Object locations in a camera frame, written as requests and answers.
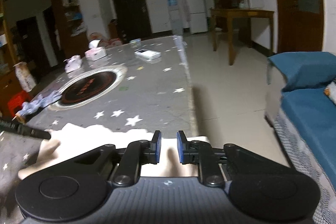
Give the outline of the red plastic stool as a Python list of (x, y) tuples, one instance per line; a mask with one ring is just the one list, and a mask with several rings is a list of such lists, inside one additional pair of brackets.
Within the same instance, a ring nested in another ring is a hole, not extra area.
[(15, 114), (22, 110), (22, 104), (24, 102), (30, 102), (32, 97), (29, 95), (29, 93), (25, 92), (24, 90), (18, 92), (17, 94), (14, 94), (9, 102), (7, 102), (7, 107), (9, 109), (10, 115), (12, 118), (15, 117)]

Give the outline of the white paper bag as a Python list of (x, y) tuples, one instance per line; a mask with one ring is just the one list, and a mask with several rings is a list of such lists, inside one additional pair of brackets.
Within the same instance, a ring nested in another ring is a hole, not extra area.
[(27, 63), (20, 62), (14, 65), (15, 67), (15, 75), (25, 92), (31, 92), (34, 87), (36, 87), (36, 82), (30, 73)]

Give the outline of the round black induction cooktop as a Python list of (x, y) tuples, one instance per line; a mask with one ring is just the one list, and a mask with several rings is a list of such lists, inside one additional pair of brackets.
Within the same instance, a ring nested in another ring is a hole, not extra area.
[(109, 65), (82, 73), (59, 89), (62, 96), (49, 109), (61, 111), (82, 107), (112, 91), (126, 74), (124, 65)]

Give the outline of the small pink tissue pack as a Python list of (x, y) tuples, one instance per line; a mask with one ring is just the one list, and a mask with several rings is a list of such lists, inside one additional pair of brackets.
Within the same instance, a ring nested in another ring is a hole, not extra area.
[(80, 55), (74, 55), (69, 59), (65, 59), (65, 72), (71, 73), (81, 68), (82, 60)]

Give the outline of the dark wooden display cabinet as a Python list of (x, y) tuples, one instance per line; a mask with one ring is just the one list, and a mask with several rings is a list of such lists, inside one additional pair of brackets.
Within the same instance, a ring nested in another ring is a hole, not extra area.
[[(3, 14), (5, 13), (5, 1), (8, 0), (1, 0), (1, 13)], [(54, 47), (54, 50), (60, 49), (58, 53), (56, 53), (56, 59), (58, 61), (57, 66), (62, 67), (64, 65), (64, 59), (69, 59), (73, 55), (84, 56), (84, 52), (88, 49), (88, 39), (84, 34), (80, 34), (76, 38), (71, 36), (66, 10), (62, 0), (51, 0), (51, 7), (55, 19), (55, 30), (58, 31), (57, 37), (59, 37), (60, 41), (60, 44)]]

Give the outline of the pink tissue box large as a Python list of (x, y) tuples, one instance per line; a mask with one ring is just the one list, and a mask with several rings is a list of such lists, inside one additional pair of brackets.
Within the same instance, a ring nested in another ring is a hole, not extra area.
[(100, 40), (96, 39), (88, 44), (89, 50), (85, 52), (85, 57), (88, 61), (96, 61), (106, 56), (105, 48), (99, 47), (100, 42)]

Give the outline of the small clear plastic item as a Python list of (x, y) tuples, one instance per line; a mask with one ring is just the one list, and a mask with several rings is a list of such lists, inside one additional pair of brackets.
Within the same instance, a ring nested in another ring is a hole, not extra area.
[(134, 39), (129, 42), (131, 45), (140, 45), (141, 44), (141, 39)]

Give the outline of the floor fan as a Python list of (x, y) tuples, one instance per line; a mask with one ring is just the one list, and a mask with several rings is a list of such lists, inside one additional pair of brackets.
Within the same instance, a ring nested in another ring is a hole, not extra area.
[(107, 39), (101, 33), (94, 32), (89, 36), (89, 49), (104, 47), (104, 48), (112, 48), (118, 47), (122, 45), (122, 41), (119, 38), (116, 39)]

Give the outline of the blue covered sofa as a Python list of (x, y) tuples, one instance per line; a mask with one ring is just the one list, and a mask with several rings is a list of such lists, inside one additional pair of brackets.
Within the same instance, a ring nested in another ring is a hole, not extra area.
[(335, 223), (335, 104), (323, 93), (333, 79), (330, 52), (286, 52), (268, 59), (264, 117), (288, 162), (320, 188), (315, 223)]

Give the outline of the dark entrance door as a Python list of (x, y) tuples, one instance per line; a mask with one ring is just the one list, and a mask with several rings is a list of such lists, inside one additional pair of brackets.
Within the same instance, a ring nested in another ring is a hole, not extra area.
[(146, 0), (113, 0), (117, 24), (127, 42), (152, 35)]

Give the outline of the water dispenser with blue bottle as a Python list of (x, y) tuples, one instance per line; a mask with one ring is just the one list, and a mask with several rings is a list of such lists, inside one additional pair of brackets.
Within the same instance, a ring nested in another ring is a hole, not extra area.
[(167, 0), (167, 5), (173, 35), (183, 35), (183, 22), (177, 0)]

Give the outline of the dark wooden side table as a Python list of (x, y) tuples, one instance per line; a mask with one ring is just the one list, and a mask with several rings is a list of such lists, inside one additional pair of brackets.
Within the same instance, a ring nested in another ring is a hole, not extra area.
[(238, 38), (242, 38), (243, 42), (249, 47), (252, 46), (251, 39), (251, 19), (268, 19), (269, 23), (269, 50), (268, 56), (273, 55), (274, 50), (274, 11), (260, 9), (210, 9), (211, 12), (211, 33), (213, 40), (213, 51), (217, 51), (219, 42), (217, 42), (217, 19), (222, 22), (226, 20), (226, 27), (223, 31), (227, 33), (228, 42), (228, 63), (232, 66), (235, 62), (236, 51), (234, 49), (234, 27), (238, 28)]

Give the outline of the white refrigerator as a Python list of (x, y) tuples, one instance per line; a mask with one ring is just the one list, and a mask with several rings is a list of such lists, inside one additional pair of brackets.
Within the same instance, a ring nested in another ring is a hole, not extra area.
[(205, 0), (185, 0), (188, 23), (192, 34), (204, 33), (208, 31), (207, 9)]

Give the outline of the butterfly print pillow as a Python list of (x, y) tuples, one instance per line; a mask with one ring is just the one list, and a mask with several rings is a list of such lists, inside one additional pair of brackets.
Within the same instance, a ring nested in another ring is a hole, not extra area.
[(336, 105), (336, 79), (327, 85), (323, 93)]

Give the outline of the dark wooden door right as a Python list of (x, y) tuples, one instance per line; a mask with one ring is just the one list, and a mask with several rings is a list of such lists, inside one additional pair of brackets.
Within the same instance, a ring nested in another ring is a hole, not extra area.
[(277, 0), (277, 51), (321, 51), (323, 0)]

